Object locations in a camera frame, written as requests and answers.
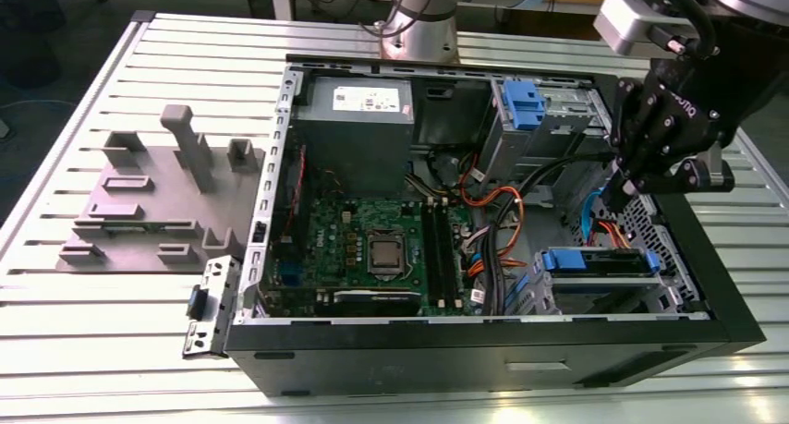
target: blue cable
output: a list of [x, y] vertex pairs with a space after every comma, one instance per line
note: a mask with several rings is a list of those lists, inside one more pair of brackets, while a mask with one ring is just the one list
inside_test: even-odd
[[589, 241], [589, 235], [591, 233], [591, 205], [594, 204], [594, 198], [603, 194], [603, 189], [598, 188], [597, 190], [589, 193], [587, 198], [583, 200], [583, 206], [581, 207], [581, 236], [583, 237], [583, 243], [586, 244]]

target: aluminum extrusion table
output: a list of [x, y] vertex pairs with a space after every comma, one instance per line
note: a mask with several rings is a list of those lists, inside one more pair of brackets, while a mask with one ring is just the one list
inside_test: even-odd
[[[689, 199], [768, 341], [623, 389], [266, 398], [231, 360], [182, 360], [196, 275], [55, 272], [111, 130], [137, 131], [148, 145], [175, 145], [157, 118], [166, 103], [184, 103], [210, 144], [235, 136], [267, 148], [284, 55], [376, 52], [354, 26], [163, 14], [128, 25], [0, 230], [0, 417], [223, 424], [789, 421], [789, 197], [742, 133], [725, 151], [734, 192]], [[465, 64], [631, 76], [647, 66], [595, 42], [473, 33], [459, 35], [459, 54]]]

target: side panel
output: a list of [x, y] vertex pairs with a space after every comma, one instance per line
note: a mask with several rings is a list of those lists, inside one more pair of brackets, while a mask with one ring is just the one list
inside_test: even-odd
[[267, 395], [518, 391], [630, 384], [714, 344], [231, 352]]

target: red cable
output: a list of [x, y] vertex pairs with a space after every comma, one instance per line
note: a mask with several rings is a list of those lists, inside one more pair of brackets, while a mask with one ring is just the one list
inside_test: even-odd
[[282, 236], [287, 235], [287, 231], [291, 228], [291, 223], [294, 222], [294, 213], [296, 212], [296, 204], [300, 201], [300, 184], [304, 179], [304, 169], [307, 168], [307, 153], [306, 147], [302, 146], [300, 148], [300, 170], [298, 171], [298, 183], [296, 183], [296, 190], [294, 190], [294, 198], [291, 201], [291, 211], [287, 214], [287, 223], [284, 223], [284, 229], [282, 230]]

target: blue plastic latch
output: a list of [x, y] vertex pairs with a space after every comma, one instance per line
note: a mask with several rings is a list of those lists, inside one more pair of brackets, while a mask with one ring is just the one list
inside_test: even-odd
[[550, 250], [547, 253], [542, 253], [542, 260], [547, 271], [555, 269], [585, 270], [587, 267], [581, 250]]
[[646, 263], [650, 266], [650, 270], [653, 273], [658, 273], [661, 271], [661, 257], [657, 256], [651, 250], [646, 250]]
[[545, 271], [546, 272], [555, 270], [554, 255], [551, 254], [550, 251], [546, 251], [545, 253], [542, 253], [542, 262], [545, 263]]
[[513, 113], [513, 126], [517, 130], [534, 130], [539, 127], [545, 117], [545, 104], [534, 82], [506, 80], [505, 104]]

